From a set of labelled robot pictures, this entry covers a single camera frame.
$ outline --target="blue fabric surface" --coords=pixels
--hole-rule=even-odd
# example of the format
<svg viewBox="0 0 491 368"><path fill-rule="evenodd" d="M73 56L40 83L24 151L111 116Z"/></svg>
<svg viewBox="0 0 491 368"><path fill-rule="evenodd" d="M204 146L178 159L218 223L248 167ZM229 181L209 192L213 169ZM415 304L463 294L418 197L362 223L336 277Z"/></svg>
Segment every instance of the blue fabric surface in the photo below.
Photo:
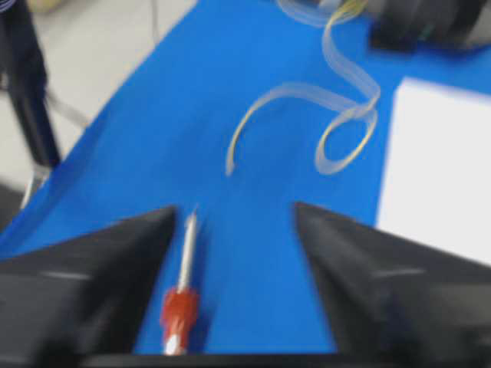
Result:
<svg viewBox="0 0 491 368"><path fill-rule="evenodd" d="M368 22L334 30L340 49L382 86L380 122L361 156L335 176L313 159L333 113L279 100L253 116L226 178L226 148L255 99L285 81L357 91L321 55L322 30L299 24L264 0L205 0L138 68L68 159L0 238L2 258L103 228L168 204L180 207L170 249L136 347L157 353L165 290L176 281L183 224L199 203L194 284L201 294L192 351L318 353L335 350L292 203L323 205L374 224L392 96L404 75L490 92L489 52L468 58L422 50L416 56L366 51ZM361 138L362 123L334 132L328 156Z"/></svg>

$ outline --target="black object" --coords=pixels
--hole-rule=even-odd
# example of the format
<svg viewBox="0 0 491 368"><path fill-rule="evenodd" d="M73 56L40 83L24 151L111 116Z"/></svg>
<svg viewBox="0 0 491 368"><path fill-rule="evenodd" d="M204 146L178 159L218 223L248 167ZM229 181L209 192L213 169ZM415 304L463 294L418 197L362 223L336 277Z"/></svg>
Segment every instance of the black object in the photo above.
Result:
<svg viewBox="0 0 491 368"><path fill-rule="evenodd" d="M17 215L22 202L22 193L0 183L0 233Z"/></svg>
<svg viewBox="0 0 491 368"><path fill-rule="evenodd" d="M0 263L0 367L489 364L489 268L301 203L295 205L298 235L338 353L130 355L174 217L173 209L160 210Z"/></svg>
<svg viewBox="0 0 491 368"><path fill-rule="evenodd" d="M25 0L0 1L0 72L35 163L54 168L60 155L44 105L47 74Z"/></svg>
<svg viewBox="0 0 491 368"><path fill-rule="evenodd" d="M0 263L0 367L130 353L175 218L161 209Z"/></svg>
<svg viewBox="0 0 491 368"><path fill-rule="evenodd" d="M491 269L311 205L296 205L339 349L411 366L479 366L491 353Z"/></svg>
<svg viewBox="0 0 491 368"><path fill-rule="evenodd" d="M491 44L490 0L370 0L374 48L407 51L417 41L470 49Z"/></svg>

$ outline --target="cable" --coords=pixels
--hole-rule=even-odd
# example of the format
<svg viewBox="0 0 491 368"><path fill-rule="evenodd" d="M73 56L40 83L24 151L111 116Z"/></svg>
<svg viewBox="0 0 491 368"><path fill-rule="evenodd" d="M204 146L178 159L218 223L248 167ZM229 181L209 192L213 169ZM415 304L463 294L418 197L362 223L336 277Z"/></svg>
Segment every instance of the cable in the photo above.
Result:
<svg viewBox="0 0 491 368"><path fill-rule="evenodd" d="M77 110L75 107L72 107L60 100L52 90L46 90L46 102L53 108L53 110L66 117L80 128L85 129L91 125L91 120L88 117L83 115L82 112Z"/></svg>
<svg viewBox="0 0 491 368"><path fill-rule="evenodd" d="M359 16L364 10L367 0L347 0L326 20L318 12L312 11L306 5L296 0L277 0L280 8L294 19L313 26L324 26L322 36L322 52L329 67L340 77L354 85L367 99L367 103L356 103L346 97L342 97L321 87L309 84L283 84L273 88L267 94L260 97L245 113L234 132L226 155L226 175L230 176L235 169L235 151L242 129L259 108L272 100L285 97L299 98L321 105L329 110L339 112L323 132L315 150L315 166L321 174L331 175L338 173L349 165L362 151L371 138L377 125L377 111L375 106L380 98L381 89L378 84L360 67L344 57L334 45L331 38L331 30L334 25L339 25ZM366 133L358 146L344 159L332 161L325 157L325 143L329 134L348 121L359 119L366 123Z"/></svg>
<svg viewBox="0 0 491 368"><path fill-rule="evenodd" d="M160 42L159 5L157 0L150 0L150 14L152 15L152 37L157 46Z"/></svg>

